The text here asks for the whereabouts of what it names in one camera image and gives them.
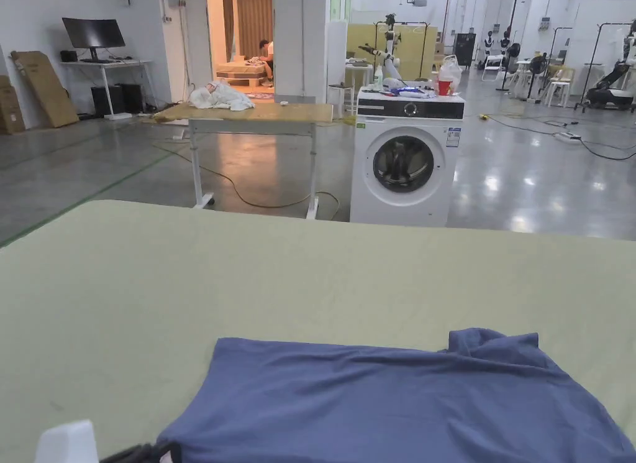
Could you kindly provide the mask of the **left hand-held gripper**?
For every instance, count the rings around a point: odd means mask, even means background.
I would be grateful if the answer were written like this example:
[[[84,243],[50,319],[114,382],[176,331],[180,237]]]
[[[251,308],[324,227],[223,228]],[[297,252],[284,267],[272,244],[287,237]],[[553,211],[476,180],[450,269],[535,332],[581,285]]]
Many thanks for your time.
[[[97,462],[98,449],[93,423],[79,420],[44,431],[36,445],[35,463]],[[102,463],[182,462],[177,442],[139,444],[101,459]]]

